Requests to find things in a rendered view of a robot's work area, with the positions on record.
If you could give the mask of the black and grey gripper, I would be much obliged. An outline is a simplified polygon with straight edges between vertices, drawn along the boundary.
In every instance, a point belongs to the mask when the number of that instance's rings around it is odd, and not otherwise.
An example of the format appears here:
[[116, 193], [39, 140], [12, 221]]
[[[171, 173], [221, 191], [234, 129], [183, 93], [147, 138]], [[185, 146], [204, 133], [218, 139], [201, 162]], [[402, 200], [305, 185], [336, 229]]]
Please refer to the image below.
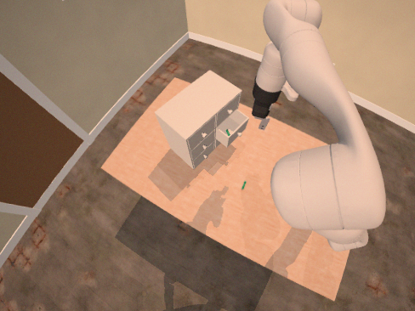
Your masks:
[[281, 91], [290, 101], [296, 101], [299, 94], [293, 91], [285, 76], [271, 76], [262, 69], [261, 65], [254, 81], [253, 97], [255, 101], [252, 115], [255, 119], [262, 120], [259, 129], [265, 130], [270, 121], [267, 116], [272, 105], [278, 100]]

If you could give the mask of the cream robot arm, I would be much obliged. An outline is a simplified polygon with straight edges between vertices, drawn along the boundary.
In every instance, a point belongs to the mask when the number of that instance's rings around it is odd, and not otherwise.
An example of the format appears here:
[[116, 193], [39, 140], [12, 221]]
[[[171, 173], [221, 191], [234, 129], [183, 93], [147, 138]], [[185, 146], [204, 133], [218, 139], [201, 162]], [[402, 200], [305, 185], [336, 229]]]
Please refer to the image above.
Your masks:
[[321, 19], [315, 0], [270, 0], [264, 9], [264, 29], [271, 41], [262, 69], [285, 76], [338, 136], [335, 144], [283, 156], [273, 167], [270, 189], [286, 223], [314, 229], [341, 252], [367, 244], [367, 229], [384, 220], [386, 194], [372, 142], [318, 30]]

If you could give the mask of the small beige chest of drawers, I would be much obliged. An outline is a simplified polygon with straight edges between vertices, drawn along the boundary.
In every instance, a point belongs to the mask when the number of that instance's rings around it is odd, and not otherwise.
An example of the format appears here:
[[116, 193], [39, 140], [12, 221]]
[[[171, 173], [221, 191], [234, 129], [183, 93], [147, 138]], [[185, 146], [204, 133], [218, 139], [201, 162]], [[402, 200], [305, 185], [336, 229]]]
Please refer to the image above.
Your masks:
[[242, 90], [208, 71], [155, 111], [170, 148], [193, 170], [196, 158], [192, 160], [187, 139], [215, 116], [215, 150], [217, 113], [239, 93], [238, 107]]

